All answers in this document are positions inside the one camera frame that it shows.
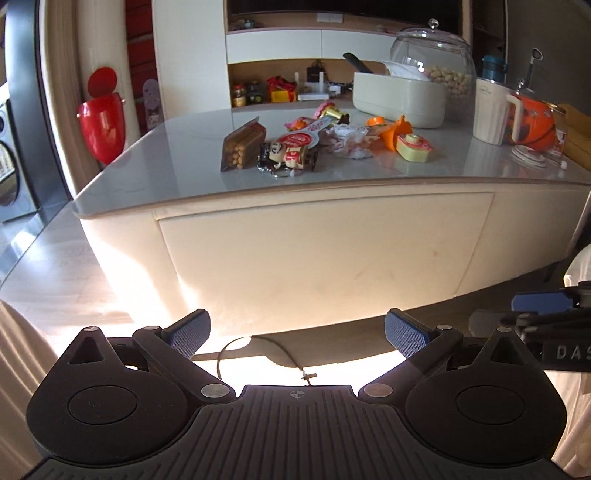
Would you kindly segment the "yellow pink toy camera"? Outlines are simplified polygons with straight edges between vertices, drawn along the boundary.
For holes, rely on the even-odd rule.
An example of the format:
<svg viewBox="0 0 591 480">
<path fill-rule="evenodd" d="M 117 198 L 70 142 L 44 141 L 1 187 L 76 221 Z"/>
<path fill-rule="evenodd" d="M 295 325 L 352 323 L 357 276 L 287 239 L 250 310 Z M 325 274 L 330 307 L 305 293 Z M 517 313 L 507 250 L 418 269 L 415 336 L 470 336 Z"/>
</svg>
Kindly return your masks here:
<svg viewBox="0 0 591 480">
<path fill-rule="evenodd" d="M 433 152 L 429 141 L 414 133 L 399 135 L 396 149 L 406 161 L 412 163 L 427 163 Z"/>
</svg>

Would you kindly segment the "biscuit stick box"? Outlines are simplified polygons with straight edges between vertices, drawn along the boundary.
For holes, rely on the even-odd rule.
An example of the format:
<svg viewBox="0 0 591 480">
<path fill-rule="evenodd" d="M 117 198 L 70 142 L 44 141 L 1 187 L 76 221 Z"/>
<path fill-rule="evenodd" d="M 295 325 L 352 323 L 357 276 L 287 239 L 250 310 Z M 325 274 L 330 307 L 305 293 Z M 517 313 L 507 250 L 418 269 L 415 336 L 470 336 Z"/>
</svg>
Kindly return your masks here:
<svg viewBox="0 0 591 480">
<path fill-rule="evenodd" d="M 221 172 L 242 170 L 259 158 L 260 146 L 266 141 L 266 128 L 259 119 L 249 120 L 223 140 Z"/>
</svg>

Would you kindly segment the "red dress doll keychain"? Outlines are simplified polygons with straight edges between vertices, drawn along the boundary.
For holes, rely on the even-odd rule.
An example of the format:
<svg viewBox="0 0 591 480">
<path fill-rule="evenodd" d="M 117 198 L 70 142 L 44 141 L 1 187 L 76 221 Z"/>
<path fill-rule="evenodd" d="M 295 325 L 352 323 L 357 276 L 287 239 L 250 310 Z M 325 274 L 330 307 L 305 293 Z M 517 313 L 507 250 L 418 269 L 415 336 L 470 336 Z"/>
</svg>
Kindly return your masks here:
<svg viewBox="0 0 591 480">
<path fill-rule="evenodd" d="M 260 146 L 256 168 L 274 178 L 291 178 L 305 171 L 314 172 L 317 162 L 317 148 L 290 146 L 274 141 Z"/>
</svg>

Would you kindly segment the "orange plastic shell half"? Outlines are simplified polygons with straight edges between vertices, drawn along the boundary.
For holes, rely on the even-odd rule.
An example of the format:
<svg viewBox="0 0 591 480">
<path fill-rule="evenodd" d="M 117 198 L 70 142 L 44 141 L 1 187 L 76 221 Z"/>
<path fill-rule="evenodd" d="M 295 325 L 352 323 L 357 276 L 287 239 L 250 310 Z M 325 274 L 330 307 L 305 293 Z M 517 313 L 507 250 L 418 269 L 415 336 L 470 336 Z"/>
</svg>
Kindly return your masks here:
<svg viewBox="0 0 591 480">
<path fill-rule="evenodd" d="M 406 120 L 404 115 L 401 115 L 398 120 L 389 124 L 383 131 L 381 131 L 379 137 L 388 150 L 396 152 L 398 137 L 400 135 L 405 136 L 407 134 L 411 134 L 412 131 L 412 124 Z"/>
<path fill-rule="evenodd" d="M 382 116 L 375 116 L 367 120 L 367 126 L 369 127 L 384 127 L 387 125 L 387 120 Z"/>
</svg>

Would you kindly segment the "spiral lollipop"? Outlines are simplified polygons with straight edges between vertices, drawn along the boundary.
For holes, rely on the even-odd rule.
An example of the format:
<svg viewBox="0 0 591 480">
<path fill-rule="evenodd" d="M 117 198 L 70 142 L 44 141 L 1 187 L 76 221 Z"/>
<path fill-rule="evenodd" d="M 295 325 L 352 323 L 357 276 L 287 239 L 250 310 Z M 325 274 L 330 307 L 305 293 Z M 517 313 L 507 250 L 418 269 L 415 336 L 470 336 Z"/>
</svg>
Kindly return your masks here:
<svg viewBox="0 0 591 480">
<path fill-rule="evenodd" d="M 320 132 L 334 125 L 332 120 L 334 119 L 329 116 L 318 118 L 304 129 L 288 132 L 281 136 L 277 142 L 289 147 L 314 148 L 320 141 Z"/>
</svg>

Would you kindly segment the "pink pig toy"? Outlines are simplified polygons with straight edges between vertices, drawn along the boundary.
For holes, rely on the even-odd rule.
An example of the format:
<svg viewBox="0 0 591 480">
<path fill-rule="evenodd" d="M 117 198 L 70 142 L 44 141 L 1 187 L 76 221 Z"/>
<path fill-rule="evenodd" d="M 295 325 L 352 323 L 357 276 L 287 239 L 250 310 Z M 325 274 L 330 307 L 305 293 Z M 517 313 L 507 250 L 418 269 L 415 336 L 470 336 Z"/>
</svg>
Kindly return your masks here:
<svg viewBox="0 0 591 480">
<path fill-rule="evenodd" d="M 308 125 L 314 122 L 315 118 L 301 116 L 297 117 L 297 119 L 294 119 L 293 121 L 284 124 L 284 127 L 286 127 L 287 131 L 289 132 L 298 131 L 307 128 Z"/>
</svg>

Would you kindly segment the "pink yellow cupcake toy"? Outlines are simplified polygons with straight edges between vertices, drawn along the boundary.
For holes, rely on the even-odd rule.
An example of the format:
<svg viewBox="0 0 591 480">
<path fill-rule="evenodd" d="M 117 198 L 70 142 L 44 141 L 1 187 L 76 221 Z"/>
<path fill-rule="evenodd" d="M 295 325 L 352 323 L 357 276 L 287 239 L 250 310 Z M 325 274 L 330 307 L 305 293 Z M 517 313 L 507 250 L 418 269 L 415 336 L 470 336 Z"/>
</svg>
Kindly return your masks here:
<svg viewBox="0 0 591 480">
<path fill-rule="evenodd" d="M 315 112 L 315 119 L 320 119 L 322 117 L 329 117 L 337 124 L 349 125 L 349 114 L 339 110 L 339 108 L 335 106 L 335 103 L 331 101 L 324 102 L 318 106 L 318 109 Z"/>
</svg>

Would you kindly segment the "white coaster stack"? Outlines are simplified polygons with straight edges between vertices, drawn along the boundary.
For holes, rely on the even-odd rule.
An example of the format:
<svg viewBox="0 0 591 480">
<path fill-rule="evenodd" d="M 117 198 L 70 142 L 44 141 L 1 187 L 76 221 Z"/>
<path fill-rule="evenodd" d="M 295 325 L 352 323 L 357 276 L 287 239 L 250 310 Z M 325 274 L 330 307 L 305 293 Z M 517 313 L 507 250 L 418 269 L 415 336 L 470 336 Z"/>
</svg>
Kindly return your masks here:
<svg viewBox="0 0 591 480">
<path fill-rule="evenodd" d="M 518 163 L 535 169 L 543 169 L 548 165 L 546 157 L 525 145 L 515 145 L 511 149 L 512 156 Z"/>
</svg>

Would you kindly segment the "yellow sofa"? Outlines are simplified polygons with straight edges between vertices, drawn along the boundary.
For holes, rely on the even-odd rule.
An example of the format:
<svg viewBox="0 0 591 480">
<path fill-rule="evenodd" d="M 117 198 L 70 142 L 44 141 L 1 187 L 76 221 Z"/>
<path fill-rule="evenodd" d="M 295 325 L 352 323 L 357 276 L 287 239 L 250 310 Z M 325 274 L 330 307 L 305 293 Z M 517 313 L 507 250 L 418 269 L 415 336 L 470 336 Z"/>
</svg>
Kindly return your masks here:
<svg viewBox="0 0 591 480">
<path fill-rule="evenodd" d="M 569 104 L 560 104 L 558 111 L 566 132 L 558 161 L 561 172 L 570 181 L 590 185 L 590 116 Z"/>
</svg>

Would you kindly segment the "cream ribbed pitcher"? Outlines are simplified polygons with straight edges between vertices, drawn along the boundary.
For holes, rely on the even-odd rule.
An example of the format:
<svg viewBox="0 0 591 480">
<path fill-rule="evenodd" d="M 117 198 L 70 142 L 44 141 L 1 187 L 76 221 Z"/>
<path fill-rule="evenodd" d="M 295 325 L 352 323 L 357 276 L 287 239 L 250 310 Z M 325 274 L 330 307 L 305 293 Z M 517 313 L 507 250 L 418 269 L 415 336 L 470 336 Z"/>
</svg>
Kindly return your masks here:
<svg viewBox="0 0 591 480">
<path fill-rule="evenodd" d="M 501 145 L 506 133 L 511 106 L 514 107 L 511 140 L 517 144 L 524 114 L 523 101 L 514 91 L 493 80 L 476 82 L 473 136 L 491 145 Z"/>
</svg>

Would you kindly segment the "white oval tissue box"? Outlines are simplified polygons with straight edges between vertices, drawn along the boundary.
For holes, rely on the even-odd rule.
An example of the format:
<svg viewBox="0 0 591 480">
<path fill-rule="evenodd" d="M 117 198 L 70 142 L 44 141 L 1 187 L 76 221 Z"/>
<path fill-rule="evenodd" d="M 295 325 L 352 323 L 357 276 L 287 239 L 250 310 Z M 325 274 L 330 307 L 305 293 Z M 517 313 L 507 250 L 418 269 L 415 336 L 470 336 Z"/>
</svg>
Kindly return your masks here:
<svg viewBox="0 0 591 480">
<path fill-rule="evenodd" d="M 439 128 L 446 116 L 446 88 L 439 83 L 356 72 L 353 105 L 363 113 L 398 120 L 418 129 Z"/>
</svg>

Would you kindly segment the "blue thermos bottle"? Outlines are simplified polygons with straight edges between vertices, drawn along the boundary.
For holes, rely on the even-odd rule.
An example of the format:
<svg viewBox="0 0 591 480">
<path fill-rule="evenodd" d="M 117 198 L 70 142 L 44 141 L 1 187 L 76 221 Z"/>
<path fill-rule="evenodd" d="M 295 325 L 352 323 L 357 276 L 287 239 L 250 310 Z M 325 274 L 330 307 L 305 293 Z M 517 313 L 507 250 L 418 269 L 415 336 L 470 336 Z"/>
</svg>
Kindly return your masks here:
<svg viewBox="0 0 591 480">
<path fill-rule="evenodd" d="M 506 61 L 497 56 L 485 55 L 482 59 L 482 78 L 496 83 L 505 83 L 507 76 Z"/>
</svg>

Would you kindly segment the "small glass jar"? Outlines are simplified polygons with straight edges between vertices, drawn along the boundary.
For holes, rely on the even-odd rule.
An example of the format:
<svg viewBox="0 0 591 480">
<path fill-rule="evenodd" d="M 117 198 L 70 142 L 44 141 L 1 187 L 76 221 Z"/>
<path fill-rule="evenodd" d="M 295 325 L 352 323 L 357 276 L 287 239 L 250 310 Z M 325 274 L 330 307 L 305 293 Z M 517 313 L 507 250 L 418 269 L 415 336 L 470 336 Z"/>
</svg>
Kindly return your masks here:
<svg viewBox="0 0 591 480">
<path fill-rule="evenodd" d="M 242 84 L 235 84 L 232 86 L 231 104 L 234 108 L 241 108 L 247 105 L 247 91 Z"/>
</svg>

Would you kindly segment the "glass jar with nuts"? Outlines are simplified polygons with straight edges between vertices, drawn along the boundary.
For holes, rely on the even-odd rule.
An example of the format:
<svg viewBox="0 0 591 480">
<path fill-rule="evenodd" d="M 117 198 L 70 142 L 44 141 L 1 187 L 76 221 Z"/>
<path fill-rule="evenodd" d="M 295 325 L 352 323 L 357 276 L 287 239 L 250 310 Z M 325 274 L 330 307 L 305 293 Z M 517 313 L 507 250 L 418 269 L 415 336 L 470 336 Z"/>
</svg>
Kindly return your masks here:
<svg viewBox="0 0 591 480">
<path fill-rule="evenodd" d="M 446 88 L 446 119 L 464 122 L 474 113 L 476 68 L 470 45 L 441 31 L 436 19 L 428 27 L 401 30 L 391 46 L 391 60 L 416 67 L 428 80 Z"/>
</svg>

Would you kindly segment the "red yellow gift box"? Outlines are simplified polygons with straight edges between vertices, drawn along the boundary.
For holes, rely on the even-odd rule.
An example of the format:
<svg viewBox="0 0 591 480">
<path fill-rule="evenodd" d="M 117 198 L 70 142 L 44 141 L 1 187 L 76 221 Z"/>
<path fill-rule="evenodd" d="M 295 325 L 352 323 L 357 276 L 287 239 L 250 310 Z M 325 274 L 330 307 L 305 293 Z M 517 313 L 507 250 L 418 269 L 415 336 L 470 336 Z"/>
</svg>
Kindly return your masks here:
<svg viewBox="0 0 591 480">
<path fill-rule="evenodd" d="M 266 80 L 266 86 L 271 103 L 293 103 L 297 100 L 297 82 L 274 76 Z"/>
</svg>

